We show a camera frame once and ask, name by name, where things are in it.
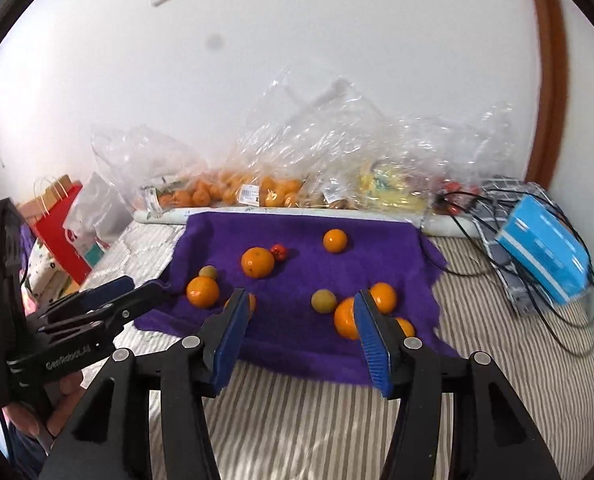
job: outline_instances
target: white plastic bag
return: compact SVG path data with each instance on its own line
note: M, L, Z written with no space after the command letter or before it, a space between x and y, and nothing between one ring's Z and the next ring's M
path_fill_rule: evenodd
M130 224L132 215L119 193L97 173L93 173L78 193L64 219L64 229L77 240L95 240L110 245Z
M90 143L101 174L134 209L160 214L162 194L183 190L207 170L204 158L146 126L128 132L95 127Z

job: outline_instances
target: metal bolt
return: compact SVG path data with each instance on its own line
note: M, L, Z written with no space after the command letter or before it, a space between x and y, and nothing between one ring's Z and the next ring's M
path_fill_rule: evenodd
M124 361L131 353L126 348L118 348L113 352L113 361Z
M486 352L475 353L475 361L480 365L489 365L492 359Z
M201 342L202 340L196 335L189 335L181 340L181 346L184 348L195 348L196 346L199 346Z
M421 339L416 337L407 337L404 339L404 346L411 350L419 350L422 347Z

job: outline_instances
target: person's hand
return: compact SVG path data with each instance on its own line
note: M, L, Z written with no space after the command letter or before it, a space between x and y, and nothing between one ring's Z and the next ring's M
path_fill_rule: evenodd
M60 399L57 406L55 406L53 415L50 416L46 423L46 429L53 436L60 434L69 416L71 416L72 410L75 409L82 395L86 392L81 386L83 380L84 375L82 372L75 372L61 378L59 381L59 386L64 396ZM39 421L21 404L12 402L4 407L4 413L6 413L8 420L22 433L32 437L36 437L39 434Z

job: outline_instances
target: barcode sticker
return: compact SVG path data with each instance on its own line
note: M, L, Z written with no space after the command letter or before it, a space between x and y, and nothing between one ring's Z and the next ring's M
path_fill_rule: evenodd
M144 197L144 202L146 202L146 211L156 217L164 213L161 205L159 205L159 200L157 200L157 190L154 186L142 188L142 196Z
M328 204L332 204L337 200L346 198L346 193L341 189L323 189L321 191L324 195L324 199Z
M240 204L255 205L259 207L259 186L253 184L242 184L239 188Z

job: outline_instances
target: red paper bag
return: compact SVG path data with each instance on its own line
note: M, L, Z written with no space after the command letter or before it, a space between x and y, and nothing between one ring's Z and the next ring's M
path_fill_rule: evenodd
M81 190L82 184L80 182L74 183L71 189L69 189L66 198L59 200L47 214L31 225L31 229L33 229L37 237L41 238L46 244L46 247L48 247L48 250L53 253L55 260L59 262L62 268L79 285L88 276L90 266L75 250L75 247L69 243L66 231L62 225L64 224L66 215L68 215L72 202Z

